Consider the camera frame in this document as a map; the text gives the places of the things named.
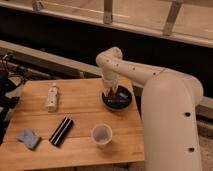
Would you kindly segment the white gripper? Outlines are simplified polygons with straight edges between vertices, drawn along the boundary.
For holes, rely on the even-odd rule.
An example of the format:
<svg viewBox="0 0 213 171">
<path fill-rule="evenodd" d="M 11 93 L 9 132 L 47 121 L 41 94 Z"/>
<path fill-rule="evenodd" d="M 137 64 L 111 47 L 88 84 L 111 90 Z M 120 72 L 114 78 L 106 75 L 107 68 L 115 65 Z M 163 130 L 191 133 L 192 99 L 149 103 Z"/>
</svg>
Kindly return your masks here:
<svg viewBox="0 0 213 171">
<path fill-rule="evenodd" d="M 109 96 L 110 88 L 112 88 L 112 98 L 117 97 L 117 87 L 118 87 L 118 74 L 107 69 L 102 70 L 102 81 L 103 85 L 106 88 L 104 95 Z"/>
</svg>

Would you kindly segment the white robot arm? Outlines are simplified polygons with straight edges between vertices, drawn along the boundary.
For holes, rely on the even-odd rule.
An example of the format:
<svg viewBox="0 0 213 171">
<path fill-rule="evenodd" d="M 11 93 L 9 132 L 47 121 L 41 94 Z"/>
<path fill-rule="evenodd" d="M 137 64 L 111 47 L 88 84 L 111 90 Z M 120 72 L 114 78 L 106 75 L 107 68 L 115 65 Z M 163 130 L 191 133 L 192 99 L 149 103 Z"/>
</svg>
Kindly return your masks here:
<svg viewBox="0 0 213 171">
<path fill-rule="evenodd" d="M 172 69 L 125 61 L 112 47 L 96 56 L 107 89 L 124 76 L 141 85 L 146 171 L 202 171 L 196 106 L 201 82 Z"/>
</svg>

